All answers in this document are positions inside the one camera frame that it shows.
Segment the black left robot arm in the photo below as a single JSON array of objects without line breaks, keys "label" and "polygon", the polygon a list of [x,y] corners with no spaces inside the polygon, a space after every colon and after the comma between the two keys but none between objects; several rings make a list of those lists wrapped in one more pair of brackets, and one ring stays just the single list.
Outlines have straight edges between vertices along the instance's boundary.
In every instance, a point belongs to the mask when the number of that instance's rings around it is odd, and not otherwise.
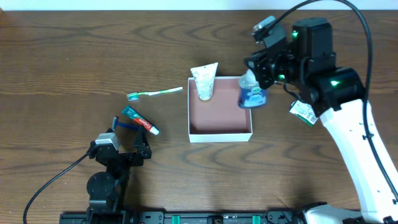
[{"label": "black left robot arm", "polygon": [[136,152],[120,153],[120,142],[109,128],[100,134],[88,149],[88,157],[105,166],[104,172],[93,174],[86,185],[90,196],[85,223],[130,223],[134,215],[124,206],[131,167],[144,164],[152,157],[147,130],[139,126],[134,147]]}]

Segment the white green labelled packet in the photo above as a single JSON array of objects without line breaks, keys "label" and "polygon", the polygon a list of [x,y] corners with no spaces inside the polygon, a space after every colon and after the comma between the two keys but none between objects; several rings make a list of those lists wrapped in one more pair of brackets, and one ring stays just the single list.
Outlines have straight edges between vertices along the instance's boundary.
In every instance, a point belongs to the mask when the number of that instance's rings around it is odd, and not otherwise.
[{"label": "white green labelled packet", "polygon": [[309,126],[313,126],[318,120],[312,107],[309,104],[302,103],[301,101],[294,101],[290,106],[289,112],[300,118]]}]

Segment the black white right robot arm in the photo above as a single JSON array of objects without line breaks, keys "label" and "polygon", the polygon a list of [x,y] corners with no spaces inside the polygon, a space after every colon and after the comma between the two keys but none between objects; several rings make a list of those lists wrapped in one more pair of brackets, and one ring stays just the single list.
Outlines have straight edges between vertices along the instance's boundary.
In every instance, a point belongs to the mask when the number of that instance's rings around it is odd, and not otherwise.
[{"label": "black white right robot arm", "polygon": [[374,124],[364,86],[352,68],[336,66],[333,31],[319,17],[293,24],[292,40],[274,17],[253,28],[264,49],[245,59],[261,88],[295,86],[300,99],[336,142],[358,194],[360,211],[318,202],[300,209],[294,223],[396,223],[397,170]]}]

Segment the white lotion tube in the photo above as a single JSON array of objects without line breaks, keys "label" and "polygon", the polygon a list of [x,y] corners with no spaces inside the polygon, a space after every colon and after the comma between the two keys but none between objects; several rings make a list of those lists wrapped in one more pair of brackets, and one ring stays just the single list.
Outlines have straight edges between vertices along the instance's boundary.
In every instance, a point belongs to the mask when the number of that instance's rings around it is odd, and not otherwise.
[{"label": "white lotion tube", "polygon": [[198,97],[202,101],[208,101],[213,96],[217,69],[218,62],[190,69],[195,80]]}]

